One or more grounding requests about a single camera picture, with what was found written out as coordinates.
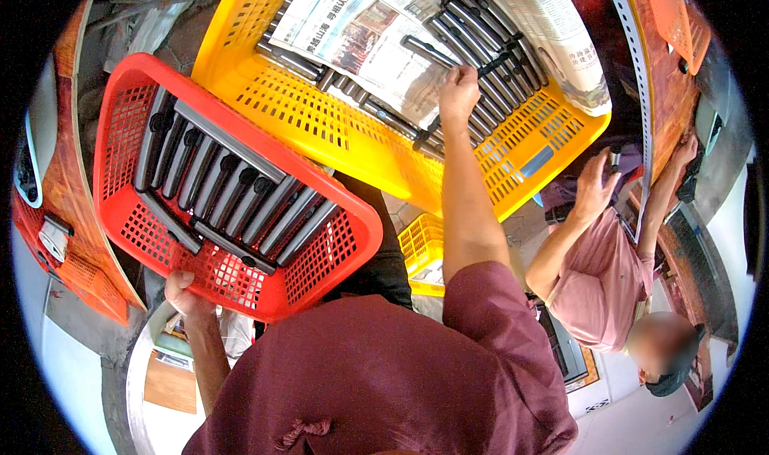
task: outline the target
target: newspaper photo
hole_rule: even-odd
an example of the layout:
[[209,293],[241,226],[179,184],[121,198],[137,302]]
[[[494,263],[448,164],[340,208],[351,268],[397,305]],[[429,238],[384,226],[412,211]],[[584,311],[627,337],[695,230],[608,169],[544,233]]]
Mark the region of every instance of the newspaper photo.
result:
[[447,70],[401,46],[407,34],[450,54],[415,21],[434,12],[435,0],[395,0],[406,16],[383,0],[294,0],[271,44],[320,61],[427,128]]
[[572,0],[496,0],[536,47],[566,100],[591,116],[611,111],[604,70]]

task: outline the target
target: small yellow crate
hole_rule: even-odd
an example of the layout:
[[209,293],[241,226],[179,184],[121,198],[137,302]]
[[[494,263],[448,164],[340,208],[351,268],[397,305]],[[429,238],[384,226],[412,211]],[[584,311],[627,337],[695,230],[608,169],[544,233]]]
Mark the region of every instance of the small yellow crate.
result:
[[409,285],[413,295],[440,296],[441,298],[446,295],[446,288],[443,285],[431,285],[414,280],[409,280]]
[[[192,79],[293,150],[441,216],[443,165],[399,134],[255,52],[284,0],[221,0]],[[495,214],[510,216],[609,123],[542,88],[475,149]]]
[[423,213],[398,236],[406,261],[409,280],[426,281],[423,277],[443,267],[443,220]]

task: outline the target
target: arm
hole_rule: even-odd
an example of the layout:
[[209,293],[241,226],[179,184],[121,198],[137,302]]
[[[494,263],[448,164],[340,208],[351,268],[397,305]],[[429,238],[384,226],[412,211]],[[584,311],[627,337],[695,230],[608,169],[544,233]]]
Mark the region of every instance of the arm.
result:
[[660,173],[660,177],[654,183],[649,193],[649,199],[644,209],[644,219],[640,225],[640,236],[635,252],[654,253],[657,247],[657,233],[662,226],[665,215],[668,214],[668,202],[676,189],[678,175],[686,165],[697,156],[697,137],[689,136],[686,144],[679,145],[668,164]]
[[185,319],[185,331],[195,360],[195,378],[206,416],[230,373],[225,346],[221,342],[216,305],[190,293],[194,274],[174,271],[165,283],[165,298]]
[[482,261],[510,266],[505,232],[494,215],[467,132],[467,119],[479,96],[475,68],[453,67],[440,97],[446,149],[443,276],[447,284],[457,271]]
[[594,156],[584,165],[577,179],[577,199],[566,220],[542,244],[533,258],[526,282],[537,296],[547,301],[558,283],[564,258],[574,242],[603,213],[622,173],[614,173],[603,183],[604,166],[609,149]]

